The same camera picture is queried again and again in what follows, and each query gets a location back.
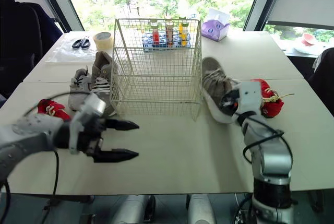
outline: tissue box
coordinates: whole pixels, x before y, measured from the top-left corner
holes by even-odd
[[[208,20],[202,25],[202,36],[212,39],[214,41],[220,41],[221,39],[226,37],[226,35],[228,35],[229,27],[229,23],[223,25],[217,20]]]
[[[229,18],[230,15],[226,13],[209,9],[206,22],[202,24],[202,36],[214,41],[220,41],[228,35],[230,28],[230,24],[228,23]]]

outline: shoelace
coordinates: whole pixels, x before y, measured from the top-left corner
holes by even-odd
[[[97,77],[94,86],[92,86],[92,92],[95,93],[110,93],[110,83],[107,79]]]
[[[88,75],[88,66],[86,66],[85,76],[87,76],[87,75]],[[78,87],[80,87],[82,89],[82,80],[83,80],[83,78],[79,78],[77,81],[74,81],[73,84],[75,86],[78,86]]]
[[[48,105],[45,110],[48,115],[54,116],[56,111],[53,109],[54,109],[54,106],[51,107]]]
[[[78,79],[77,81],[73,82],[74,85],[80,86],[82,84],[82,78]]]
[[[274,90],[271,90],[270,88],[267,88],[265,90],[265,92],[273,92],[275,95],[269,97],[269,98],[263,98],[263,102],[266,103],[266,102],[276,102],[278,101],[279,99],[282,99],[286,96],[289,96],[289,95],[294,95],[294,93],[287,93],[286,95],[282,95],[282,96],[278,96],[278,93]]]
[[[203,86],[207,89],[209,89],[212,85],[217,85],[218,83],[221,82],[229,82],[237,84],[237,80],[231,79],[231,78],[227,78],[226,74],[224,73],[224,71],[221,68],[218,68],[217,70],[213,71],[213,72],[208,72],[204,78],[203,78]]]

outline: gray sneaker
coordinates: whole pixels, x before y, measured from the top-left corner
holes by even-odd
[[[213,57],[202,60],[202,87],[212,117],[220,123],[231,123],[232,118],[219,110],[219,103],[223,96],[230,92],[239,82],[227,78],[226,74]]]
[[[84,91],[84,92],[90,92],[92,79],[90,74],[88,73],[88,70],[85,69],[78,69],[75,72],[75,76],[71,79],[70,87],[70,94],[68,97],[68,106],[73,111],[79,111],[80,106],[86,99],[88,95],[83,94],[75,94],[73,92],[77,91]]]
[[[110,80],[111,72],[117,73],[117,64],[104,51],[96,53],[95,62],[92,68],[92,92],[96,93],[101,100],[106,103],[103,117],[108,117],[116,113],[110,103]],[[116,89],[116,85],[112,85],[112,90]]]

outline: tape roll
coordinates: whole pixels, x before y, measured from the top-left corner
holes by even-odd
[[[98,50],[107,50],[113,47],[113,39],[111,33],[100,32],[93,37]]]

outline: purple tissue box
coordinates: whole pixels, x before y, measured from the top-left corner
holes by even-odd
[[[218,42],[228,35],[229,28],[229,23],[223,25],[218,20],[210,19],[202,25],[202,36]]]

